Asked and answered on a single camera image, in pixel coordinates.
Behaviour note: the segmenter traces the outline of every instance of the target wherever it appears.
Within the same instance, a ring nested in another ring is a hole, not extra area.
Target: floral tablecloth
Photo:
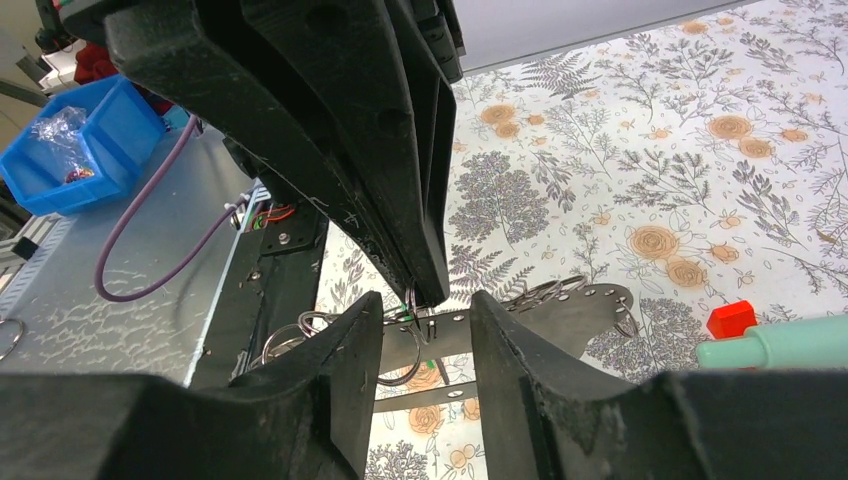
[[[848,0],[767,0],[466,78],[447,207],[451,300],[582,273],[640,334],[582,360],[640,382],[696,368],[713,308],[848,311]],[[331,229],[318,308],[390,290]],[[446,359],[473,378],[470,354]],[[406,387],[441,385],[425,366]],[[372,479],[484,479],[476,400],[374,416]]]

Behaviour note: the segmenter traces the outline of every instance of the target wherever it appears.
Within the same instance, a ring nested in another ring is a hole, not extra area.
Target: cable
[[[100,256],[97,257],[97,263],[94,267],[94,288],[97,290],[97,293],[109,300],[110,302],[132,302],[134,300],[138,300],[139,298],[146,297],[150,295],[162,285],[168,283],[172,278],[174,278],[180,271],[185,268],[186,265],[191,262],[200,250],[206,245],[206,242],[212,237],[215,231],[221,226],[222,223],[226,222],[227,219],[230,218],[230,215],[235,212],[240,205],[244,205],[247,203],[248,196],[242,194],[239,199],[236,201],[235,205],[230,205],[217,220],[212,224],[212,227],[206,231],[203,237],[197,242],[197,245],[189,252],[188,255],[170,272],[166,273],[165,276],[154,282],[152,285],[139,290],[138,292],[131,293],[128,295],[115,295],[106,290],[106,285],[103,281],[103,275],[106,271],[106,261],[109,260],[109,254],[112,253],[112,249],[115,248],[115,244],[118,243],[118,239],[121,237],[121,234],[124,232],[124,229],[127,228],[127,224],[130,223],[133,216],[138,212],[141,208],[144,201],[147,200],[147,197],[150,196],[153,189],[156,188],[156,185],[162,181],[162,178],[165,177],[165,174],[168,173],[168,169],[171,168],[171,165],[174,164],[176,159],[179,157],[180,153],[185,148],[186,143],[188,143],[189,138],[191,138],[191,133],[194,131],[194,127],[197,125],[197,117],[192,115],[188,124],[185,126],[185,130],[180,135],[180,138],[177,140],[177,143],[174,145],[174,148],[171,149],[171,152],[165,157],[165,161],[162,162],[162,165],[156,170],[156,173],[150,177],[150,180],[144,185],[141,191],[138,193],[138,196],[130,203],[130,206],[127,207],[127,210],[121,215],[121,218],[118,220],[118,223],[115,224],[115,227],[112,228],[112,231],[109,233],[109,236],[106,238],[106,243],[103,244],[103,249],[100,251]]]

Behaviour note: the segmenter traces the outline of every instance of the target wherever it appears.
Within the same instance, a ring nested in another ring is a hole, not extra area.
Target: white panel
[[[599,43],[751,0],[454,0],[466,73]]]

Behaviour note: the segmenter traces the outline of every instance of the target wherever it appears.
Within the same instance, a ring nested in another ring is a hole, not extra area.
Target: screw hole
[[[399,137],[408,124],[409,115],[395,108],[388,108],[377,114],[377,127],[392,137]]]
[[[347,23],[347,12],[336,5],[320,5],[306,14],[306,26],[319,35],[338,35]]]

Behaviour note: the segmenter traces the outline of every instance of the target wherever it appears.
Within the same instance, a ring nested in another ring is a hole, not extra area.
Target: green object
[[[702,368],[848,367],[848,315],[750,327],[695,354]]]

